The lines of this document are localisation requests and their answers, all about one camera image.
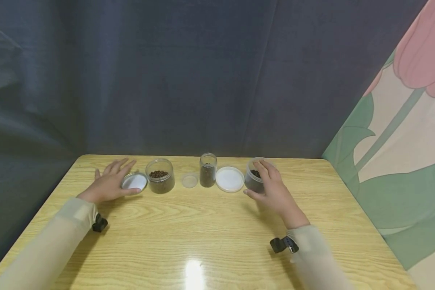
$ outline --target black wrist strap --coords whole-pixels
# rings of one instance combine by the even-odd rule
[[[94,232],[102,232],[105,227],[108,225],[108,221],[102,216],[97,213],[97,216],[95,217],[95,223],[92,225],[92,229]]]
[[[279,238],[273,238],[270,242],[272,250],[274,253],[280,253],[281,251],[288,248],[291,253],[296,253],[300,248],[298,248],[298,245],[295,241],[293,241],[289,237],[285,237],[282,239]]]

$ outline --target white lid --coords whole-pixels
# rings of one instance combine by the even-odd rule
[[[225,192],[238,192],[244,186],[244,175],[235,167],[223,167],[216,173],[216,184]]]
[[[140,191],[145,189],[147,186],[147,177],[139,172],[131,173],[124,177],[122,181],[122,189],[140,189]]]
[[[195,187],[198,183],[198,174],[192,172],[192,173],[186,173],[184,176],[182,176],[182,185],[184,187],[187,187],[188,189],[191,189]]]

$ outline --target small plastic jar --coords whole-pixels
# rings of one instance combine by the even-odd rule
[[[256,193],[264,193],[264,185],[261,177],[258,177],[259,171],[254,166],[253,162],[263,160],[263,157],[252,158],[247,163],[247,171],[245,174],[245,186]]]
[[[176,183],[174,169],[168,159],[154,159],[145,168],[145,173],[150,189],[154,193],[166,193],[174,188]]]
[[[211,187],[216,181],[218,158],[213,153],[205,153],[200,158],[200,184]]]

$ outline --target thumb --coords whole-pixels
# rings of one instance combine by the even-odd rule
[[[260,193],[256,193],[251,189],[245,189],[244,193],[248,196],[250,196],[250,198],[254,199],[255,201],[264,201],[266,199],[265,195],[262,195]]]
[[[137,195],[140,191],[140,188],[121,189],[121,195]]]

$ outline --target black granules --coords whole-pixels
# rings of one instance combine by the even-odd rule
[[[260,182],[259,180],[255,180],[255,178],[251,176],[251,174],[253,174],[258,178],[261,178],[261,175],[257,170],[250,170],[250,172],[247,171],[247,173],[245,174],[245,186],[256,193],[263,193],[264,192],[263,181]]]
[[[161,178],[165,177],[169,173],[163,170],[156,170],[150,173],[151,178]],[[175,180],[174,175],[169,175],[166,179],[162,180],[152,180],[150,179],[150,189],[154,193],[166,193],[170,192],[174,188]]]
[[[163,170],[156,170],[156,171],[152,171],[152,172],[150,172],[150,177],[153,177],[153,178],[160,178],[160,177],[166,176],[166,175],[168,175],[168,174],[169,174],[169,173],[166,172],[166,171],[163,171]]]
[[[205,164],[200,168],[200,184],[203,187],[211,187],[216,181],[216,167]]]
[[[257,178],[261,178],[261,175],[259,174],[259,171],[257,170],[252,170],[251,173],[256,176]]]

